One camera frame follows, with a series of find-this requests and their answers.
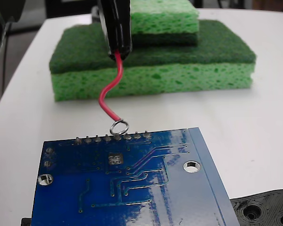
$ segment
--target dark green scrub pad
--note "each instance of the dark green scrub pad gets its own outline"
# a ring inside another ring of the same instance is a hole
[[[200,21],[198,46],[134,48],[108,97],[249,88],[256,56],[218,21]],[[65,30],[50,61],[55,100],[97,98],[117,73],[100,24]]]

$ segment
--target metal pin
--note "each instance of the metal pin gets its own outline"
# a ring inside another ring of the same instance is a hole
[[[95,136],[95,139],[94,139],[95,142],[100,142],[101,140],[102,139],[98,135]]]
[[[111,138],[108,136],[108,134],[105,135],[105,137],[103,138],[106,142],[110,141]]]
[[[53,153],[53,149],[51,147],[47,148],[46,149],[46,153],[47,154]]]
[[[87,136],[86,139],[85,139],[85,142],[89,144],[89,143],[91,143],[91,141],[92,141],[91,138],[89,138],[89,136]]]
[[[121,139],[122,139],[120,135],[113,136],[113,138],[114,138],[115,140],[121,140]]]
[[[75,144],[80,145],[82,143],[82,140],[79,137],[76,137]]]
[[[139,139],[139,138],[141,138],[141,136],[140,136],[137,132],[135,132],[135,134],[133,135],[133,137],[134,137],[134,139]]]
[[[126,134],[124,135],[124,139],[125,139],[125,140],[131,140],[132,137],[131,137],[129,134],[126,133]]]
[[[143,134],[143,137],[145,137],[145,138],[150,138],[150,137],[151,137],[151,134],[148,133],[148,131],[145,131],[145,133]]]

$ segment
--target scouring pad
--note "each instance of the scouring pad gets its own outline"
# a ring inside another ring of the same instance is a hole
[[[131,0],[133,43],[135,46],[196,44],[198,14],[189,0]]]
[[[200,21],[198,46],[134,48],[108,97],[249,88],[256,56],[219,21]],[[115,78],[100,24],[66,30],[50,61],[55,100],[97,98]]]

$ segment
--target black plastic part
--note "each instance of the black plastic part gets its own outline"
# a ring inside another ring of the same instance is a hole
[[[241,226],[283,226],[283,190],[231,200]]]
[[[108,54],[115,60],[118,50],[122,60],[132,51],[130,0],[98,0],[100,20],[108,42]]]
[[[21,226],[30,226],[31,222],[32,222],[31,218],[22,218]]]
[[[95,5],[97,0],[45,0],[47,18],[89,14]]]

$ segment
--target green sponge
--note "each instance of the green sponge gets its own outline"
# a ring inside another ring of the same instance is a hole
[[[108,97],[249,88],[256,56],[218,21],[200,21],[198,46],[134,48]],[[55,100],[97,98],[115,78],[100,24],[66,30],[50,61]]]
[[[135,46],[195,44],[198,14],[189,0],[131,0],[133,43]]]

